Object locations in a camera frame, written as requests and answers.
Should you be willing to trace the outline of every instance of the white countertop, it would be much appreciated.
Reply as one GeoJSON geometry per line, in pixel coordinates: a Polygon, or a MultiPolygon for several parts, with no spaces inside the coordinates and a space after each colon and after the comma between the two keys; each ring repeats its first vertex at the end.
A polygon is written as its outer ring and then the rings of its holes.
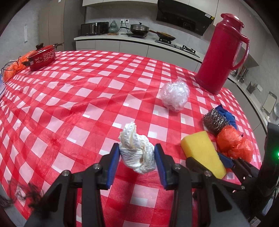
{"type": "MultiPolygon", "coordinates": [[[[171,47],[171,46],[168,46],[168,45],[165,45],[165,44],[157,43],[157,42],[155,42],[155,40],[157,40],[158,37],[154,37],[154,36],[146,36],[145,38],[141,39],[141,38],[129,37],[126,34],[125,35],[118,34],[118,35],[113,35],[113,36],[108,35],[108,34],[104,34],[104,35],[98,35],[98,36],[79,36],[79,37],[74,38],[75,41],[87,40],[87,39],[111,39],[111,40],[137,42],[137,43],[143,43],[143,44],[147,44],[147,45],[158,46],[158,47],[162,47],[162,48],[169,49],[171,51],[177,52],[177,53],[182,54],[186,57],[190,57],[190,58],[192,58],[192,59],[194,59],[194,60],[196,60],[200,63],[202,63],[202,61],[205,57],[203,54],[201,54],[199,52],[196,52],[196,55],[199,56],[199,58],[198,58],[198,57],[196,57],[192,54],[189,54],[185,51],[176,49],[174,47],[171,47]]],[[[178,45],[178,46],[183,46],[182,44],[178,44],[178,43],[175,43],[175,42],[172,42],[172,44],[175,44],[175,45],[178,45]]]]}
{"type": "Polygon", "coordinates": [[[236,83],[236,85],[238,86],[239,89],[241,89],[243,91],[243,93],[245,94],[245,96],[247,97],[247,99],[251,102],[251,104],[253,105],[253,107],[255,108],[256,112],[258,113],[261,122],[263,122],[263,125],[265,127],[265,129],[267,130],[267,114],[265,112],[263,112],[261,110],[261,103],[258,101],[258,99],[255,97],[255,95],[252,93],[250,94],[246,88],[247,85],[244,83],[239,83],[237,81],[237,79],[231,75],[229,75],[229,79],[232,80],[234,83],[236,83]]]}

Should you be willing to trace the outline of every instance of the microwave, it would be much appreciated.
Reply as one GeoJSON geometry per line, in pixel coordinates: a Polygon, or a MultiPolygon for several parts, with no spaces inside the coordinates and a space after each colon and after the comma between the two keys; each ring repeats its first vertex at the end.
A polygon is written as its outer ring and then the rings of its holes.
{"type": "Polygon", "coordinates": [[[108,22],[87,23],[81,25],[81,35],[101,35],[109,32],[108,22]]]}

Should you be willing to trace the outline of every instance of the table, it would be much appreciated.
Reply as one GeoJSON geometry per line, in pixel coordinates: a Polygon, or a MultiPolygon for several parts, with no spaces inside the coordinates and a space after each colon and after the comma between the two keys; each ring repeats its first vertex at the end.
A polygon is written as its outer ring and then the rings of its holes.
{"type": "MultiPolygon", "coordinates": [[[[211,95],[194,76],[158,60],[105,51],[57,52],[56,61],[41,71],[23,70],[7,83],[0,101],[4,189],[13,178],[47,191],[63,170],[83,171],[108,154],[125,124],[132,121],[138,134],[146,135],[152,144],[160,143],[176,163],[185,165],[181,138],[204,130],[202,116],[220,103],[253,142],[251,163],[259,168],[254,134],[233,94],[223,88],[211,95]],[[165,83],[176,79],[190,88],[188,102],[179,113],[169,112],[158,96],[165,83]]],[[[233,173],[224,179],[238,182],[233,173]]],[[[111,189],[101,190],[101,197],[107,227],[168,226],[173,192],[163,189],[157,171],[139,175],[121,161],[111,189]]],[[[15,206],[29,217],[27,202],[17,200],[15,206]]],[[[193,216],[196,223],[196,209],[193,216]]],[[[81,221],[79,196],[78,226],[81,221]]]]}

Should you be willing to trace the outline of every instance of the thermos handle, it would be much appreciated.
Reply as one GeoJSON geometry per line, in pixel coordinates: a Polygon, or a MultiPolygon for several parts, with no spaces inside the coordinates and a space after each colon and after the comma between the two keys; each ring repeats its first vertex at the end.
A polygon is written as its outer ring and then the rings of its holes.
{"type": "Polygon", "coordinates": [[[239,68],[247,59],[248,57],[248,53],[249,53],[249,46],[250,46],[250,40],[244,36],[243,34],[241,34],[241,41],[243,41],[244,43],[246,43],[246,51],[245,54],[243,56],[243,58],[241,59],[241,61],[237,64],[237,65],[233,65],[231,67],[231,70],[236,70],[237,68],[239,68]]]}

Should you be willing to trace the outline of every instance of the range hood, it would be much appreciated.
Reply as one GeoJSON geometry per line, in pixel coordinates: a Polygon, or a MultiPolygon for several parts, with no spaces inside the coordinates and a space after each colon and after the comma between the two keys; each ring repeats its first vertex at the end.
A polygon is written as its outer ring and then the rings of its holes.
{"type": "Polygon", "coordinates": [[[163,21],[203,35],[214,17],[174,0],[158,0],[158,21],[163,21]]]}

